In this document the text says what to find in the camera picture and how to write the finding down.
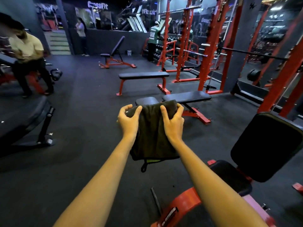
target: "black gym floor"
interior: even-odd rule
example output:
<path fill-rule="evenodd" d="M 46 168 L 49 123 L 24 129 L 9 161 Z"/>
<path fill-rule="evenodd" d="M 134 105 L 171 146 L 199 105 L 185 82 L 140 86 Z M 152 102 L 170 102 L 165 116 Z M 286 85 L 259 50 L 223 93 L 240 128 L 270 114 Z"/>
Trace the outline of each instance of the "black gym floor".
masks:
<path fill-rule="evenodd" d="M 49 148 L 0 158 L 1 226 L 52 226 L 118 144 L 121 138 L 116 124 L 119 109 L 147 96 L 161 100 L 163 94 L 157 88 L 161 79 L 128 80 L 124 83 L 122 96 L 116 96 L 119 73 L 159 71 L 160 67 L 139 56 L 125 58 L 126 62 L 135 63 L 137 69 L 126 66 L 100 69 L 98 61 L 102 58 L 48 58 L 48 62 L 64 73 L 55 84 L 55 94 L 49 97 L 56 108 L 49 132 L 54 133 L 57 142 Z M 193 76 L 185 73 L 181 77 Z M 167 78 L 167 88 L 173 93 L 198 88 L 198 82 L 170 83 L 174 78 L 175 73 Z M 20 93 L 17 84 L 1 86 L 0 113 L 7 113 L 31 100 L 21 99 Z M 223 159 L 232 163 L 230 150 L 257 107 L 230 94 L 215 95 L 210 101 L 193 105 L 212 118 L 212 123 L 205 126 L 195 118 L 186 117 L 185 143 L 204 162 Z M 29 135 L 38 132 L 39 128 L 36 128 Z M 140 171 L 142 164 L 129 156 L 106 226 L 150 226 L 158 218 L 151 187 L 164 208 L 193 186 L 180 159 L 149 165 L 145 173 Z M 303 226 L 303 197 L 291 187 L 295 182 L 303 183 L 302 169 L 301 151 L 269 181 L 253 183 L 252 196 L 271 209 L 269 214 L 279 227 Z M 200 206 L 179 226 L 213 224 Z"/>

